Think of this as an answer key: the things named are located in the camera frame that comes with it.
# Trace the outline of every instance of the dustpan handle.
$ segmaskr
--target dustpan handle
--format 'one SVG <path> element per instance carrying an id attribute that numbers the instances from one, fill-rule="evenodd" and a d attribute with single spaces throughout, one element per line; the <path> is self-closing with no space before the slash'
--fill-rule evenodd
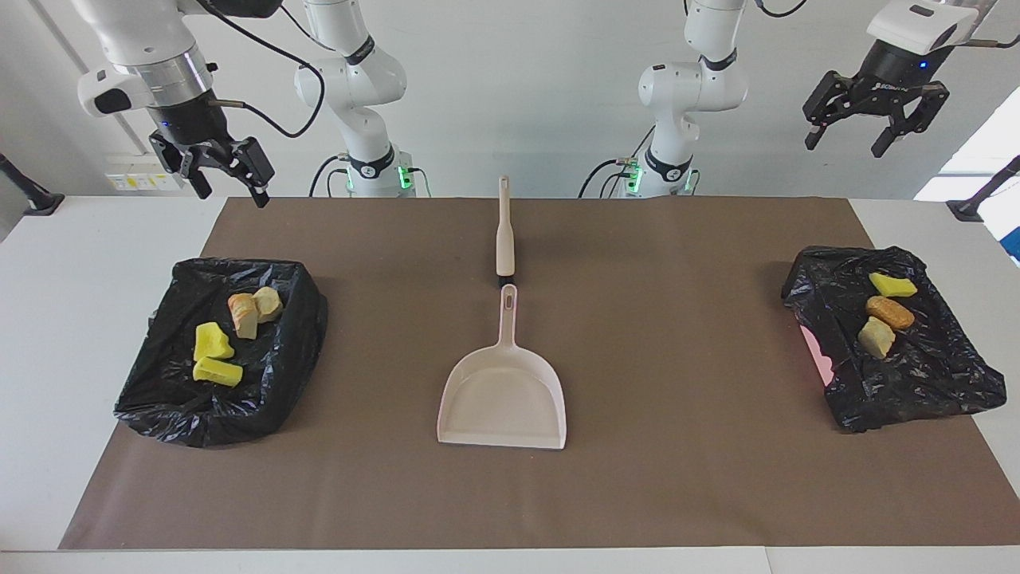
<path id="1" fill-rule="evenodd" d="M 516 347 L 514 338 L 517 332 L 517 286 L 513 283 L 504 284 L 500 292 L 500 341 L 499 347 Z"/>

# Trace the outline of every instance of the brush handle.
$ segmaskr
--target brush handle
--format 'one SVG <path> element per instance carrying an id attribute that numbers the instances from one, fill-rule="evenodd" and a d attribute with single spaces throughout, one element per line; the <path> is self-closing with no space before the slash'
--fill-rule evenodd
<path id="1" fill-rule="evenodd" d="M 509 279 L 516 270 L 510 224 L 510 177 L 500 177 L 500 224 L 496 227 L 496 274 Z"/>

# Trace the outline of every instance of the bread piece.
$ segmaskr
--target bread piece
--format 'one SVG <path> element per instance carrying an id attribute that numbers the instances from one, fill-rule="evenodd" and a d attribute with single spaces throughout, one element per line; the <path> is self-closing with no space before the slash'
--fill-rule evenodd
<path id="1" fill-rule="evenodd" d="M 868 315 L 882 321 L 896 331 L 903 331 L 914 324 L 914 314 L 888 298 L 881 296 L 871 298 L 864 309 Z"/>
<path id="2" fill-rule="evenodd" d="M 275 321 L 284 313 L 284 303 L 279 301 L 279 294 L 272 286 L 262 286 L 252 296 L 255 300 L 255 307 L 258 309 L 258 322 L 268 323 Z"/>
<path id="3" fill-rule="evenodd" d="M 242 340 L 254 340 L 258 335 L 258 308 L 250 294 L 238 294 L 226 300 L 234 319 L 234 330 Z"/>
<path id="4" fill-rule="evenodd" d="M 210 359 L 234 357 L 234 348 L 231 347 L 226 333 L 223 333 L 215 323 L 203 323 L 195 328 L 194 359 L 198 361 L 203 357 Z"/>
<path id="5" fill-rule="evenodd" d="M 881 321 L 874 317 L 868 318 L 868 323 L 857 334 L 857 341 L 861 343 L 864 351 L 868 352 L 875 359 L 885 359 L 896 342 L 896 333 Z"/>
<path id="6" fill-rule="evenodd" d="M 917 285 L 909 278 L 894 278 L 880 272 L 868 273 L 868 278 L 883 298 L 911 298 L 917 294 Z"/>
<path id="7" fill-rule="evenodd" d="M 196 381 L 211 381 L 219 385 L 236 387 L 241 382 L 245 370 L 237 365 L 203 357 L 195 363 L 192 377 Z"/>

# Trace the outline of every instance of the white table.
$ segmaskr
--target white table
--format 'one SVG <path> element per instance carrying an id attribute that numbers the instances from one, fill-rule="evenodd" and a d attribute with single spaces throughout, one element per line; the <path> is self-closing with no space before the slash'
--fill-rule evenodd
<path id="1" fill-rule="evenodd" d="M 1020 269 L 942 204 L 854 200 L 877 247 L 928 272 L 1013 398 L 975 420 L 1020 492 Z M 0 243 L 0 572 L 1020 571 L 1020 546 L 560 551 L 54 552 L 102 455 L 113 403 L 173 262 L 197 256 L 222 199 L 70 197 Z M 157 234 L 154 228 L 165 229 Z M 45 363 L 35 358 L 49 357 Z"/>

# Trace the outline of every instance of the black cable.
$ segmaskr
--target black cable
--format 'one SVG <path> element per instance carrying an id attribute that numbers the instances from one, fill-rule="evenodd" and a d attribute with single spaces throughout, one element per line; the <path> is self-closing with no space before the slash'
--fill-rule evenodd
<path id="1" fill-rule="evenodd" d="M 421 176 L 424 177 L 425 179 L 425 193 L 428 194 L 428 197 L 432 196 L 432 188 L 431 186 L 428 185 L 428 173 L 426 173 L 424 169 L 422 169 L 421 167 L 411 167 L 410 169 L 407 170 L 407 172 L 409 173 L 420 172 Z"/>
<path id="2" fill-rule="evenodd" d="M 602 163 L 596 165 L 595 169 L 592 169 L 592 172 L 588 174 L 588 178 L 585 178 L 584 182 L 580 186 L 580 193 L 577 194 L 577 199 L 584 197 L 584 190 L 588 189 L 588 184 L 592 182 L 592 177 L 594 177 L 595 174 L 601 171 L 603 168 L 608 167 L 613 163 L 616 163 L 615 159 L 607 159 Z"/>
<path id="3" fill-rule="evenodd" d="M 287 136 L 288 138 L 295 139 L 295 138 L 300 138 L 301 136 L 303 136 L 304 133 L 307 132 L 308 128 L 312 126 L 312 123 L 315 121 L 315 118 L 318 117 L 319 110 L 322 109 L 322 101 L 325 99 L 325 79 L 322 77 L 322 72 L 319 71 L 315 66 L 313 66 L 312 64 L 308 63 L 307 61 L 299 58 L 298 56 L 295 56 L 294 54 L 288 52 L 287 50 L 285 50 L 283 48 L 277 48 L 276 46 L 274 46 L 274 45 L 266 42 L 265 40 L 262 40 L 258 36 L 255 36 L 251 32 L 248 32 L 244 28 L 241 28 L 240 25 L 238 25 L 237 23 L 235 23 L 234 21 L 232 21 L 231 18 L 228 18 L 225 15 L 223 15 L 222 12 L 220 12 L 219 10 L 217 10 L 217 9 L 213 8 L 211 5 L 209 5 L 209 1 L 208 0 L 198 0 L 198 3 L 207 12 L 209 12 L 213 16 L 216 16 L 217 19 L 219 19 L 220 21 L 222 21 L 226 25 L 233 28 L 234 30 L 236 30 L 237 32 L 239 32 L 240 34 L 242 34 L 243 36 L 245 36 L 249 40 L 255 42 L 256 44 L 258 44 L 258 45 L 260 45 L 260 46 L 264 47 L 264 48 L 267 48 L 267 49 L 269 49 L 269 50 L 271 50 L 271 51 L 273 51 L 273 52 L 275 52 L 275 53 L 284 56 L 287 59 L 290 59 L 290 60 L 293 60 L 293 61 L 297 62 L 302 67 L 307 67 L 308 69 L 311 70 L 312 73 L 315 74 L 315 77 L 317 77 L 318 81 L 319 81 L 319 97 L 318 97 L 318 101 L 315 103 L 315 109 L 312 110 L 312 114 L 311 114 L 310 117 L 308 117 L 308 121 L 305 122 L 305 124 L 300 129 L 298 129 L 297 132 L 291 133 L 291 132 L 288 132 L 288 131 L 284 129 L 283 127 L 279 126 L 279 123 L 276 123 L 275 121 L 269 119 L 269 116 L 267 116 L 265 113 L 262 113 L 261 111 L 259 111 L 258 109 L 256 109 L 255 107 L 249 105 L 246 102 L 242 102 L 243 105 L 241 106 L 244 109 L 247 109 L 249 111 L 254 112 L 256 115 L 258 115 L 262 119 L 265 119 L 270 125 L 272 125 L 273 127 L 275 127 L 277 132 L 279 132 L 284 136 Z"/>
<path id="4" fill-rule="evenodd" d="M 700 169 L 692 169 L 691 170 L 691 176 L 694 176 L 694 175 L 698 175 L 698 178 L 695 179 L 695 185 L 691 186 L 691 195 L 692 196 L 696 195 L 697 192 L 698 192 L 698 184 L 701 182 L 701 170 Z M 687 177 L 687 181 L 690 184 L 690 181 L 691 181 L 690 177 Z"/>
<path id="5" fill-rule="evenodd" d="M 626 174 L 611 173 L 608 177 L 606 177 L 606 180 L 602 181 L 602 189 L 599 190 L 599 199 L 602 199 L 603 197 L 606 196 L 606 186 L 609 185 L 610 179 L 616 179 L 617 181 L 619 181 L 620 177 L 625 177 L 625 176 Z"/>
<path id="6" fill-rule="evenodd" d="M 794 15 L 795 13 L 797 13 L 798 10 L 800 10 L 801 8 L 803 8 L 804 5 L 807 4 L 807 3 L 808 3 L 808 0 L 801 0 L 801 2 L 799 4 L 797 4 L 796 6 L 794 6 L 790 9 L 786 10 L 785 12 L 773 12 L 772 10 L 769 10 L 768 8 L 765 7 L 765 0 L 755 0 L 755 4 L 758 4 L 758 7 L 761 8 L 763 12 L 765 12 L 765 15 L 766 16 L 771 16 L 773 18 L 784 18 L 786 16 Z"/>
<path id="7" fill-rule="evenodd" d="M 630 154 L 630 157 L 636 157 L 638 156 L 638 152 L 641 151 L 641 148 L 642 148 L 643 145 L 645 145 L 645 142 L 647 142 L 648 139 L 652 137 L 652 132 L 654 132 L 654 131 L 655 131 L 655 123 L 653 123 L 652 126 L 648 128 L 648 133 L 645 134 L 644 138 L 642 138 L 641 143 L 638 144 L 638 147 L 634 148 L 634 151 L 633 151 L 633 153 Z M 627 171 L 627 166 L 624 165 L 623 168 L 620 169 L 620 172 L 617 173 L 617 174 L 622 176 L 622 175 L 626 174 L 626 171 Z M 620 179 L 616 179 L 615 181 L 613 181 L 613 189 L 609 190 L 609 197 L 612 197 L 613 194 L 616 193 L 616 184 L 618 184 L 618 182 L 620 182 Z"/>
<path id="8" fill-rule="evenodd" d="M 325 161 L 322 162 L 321 165 L 319 165 L 319 168 L 315 171 L 315 176 L 312 177 L 312 185 L 308 188 L 308 197 L 313 197 L 315 195 L 315 186 L 318 184 L 318 178 L 322 175 L 322 171 L 325 171 L 326 166 L 340 158 L 340 155 L 330 155 Z"/>
<path id="9" fill-rule="evenodd" d="M 1018 34 L 1017 37 L 1014 38 L 1012 42 L 1000 42 L 996 47 L 997 48 L 1012 48 L 1013 46 L 1016 46 L 1017 44 L 1020 44 L 1020 34 Z"/>
<path id="10" fill-rule="evenodd" d="M 309 34 L 308 31 L 305 30 L 305 27 L 301 25 L 301 22 L 298 21 L 298 18 L 294 17 L 294 14 L 292 14 L 291 11 L 287 9 L 287 6 L 280 6 L 279 9 L 283 10 L 285 14 L 287 14 L 287 17 L 291 18 L 291 21 L 294 22 L 294 25 L 298 27 L 298 30 L 301 31 L 301 34 L 304 34 L 305 36 L 307 36 L 309 40 L 311 40 L 312 42 L 315 42 L 320 48 L 325 48 L 326 50 L 329 50 L 330 52 L 336 52 L 337 51 L 337 50 L 330 48 L 329 46 L 326 46 L 325 44 L 319 42 L 318 38 L 315 38 L 314 36 L 312 36 L 311 34 Z"/>
<path id="11" fill-rule="evenodd" d="M 329 171 L 328 173 L 326 173 L 326 175 L 325 175 L 325 194 L 328 195 L 329 197 L 333 197 L 333 187 L 332 186 L 333 186 L 333 175 L 335 173 L 344 173 L 346 175 L 347 174 L 347 169 L 345 169 L 343 167 L 339 167 L 339 168 L 334 169 L 333 171 Z"/>

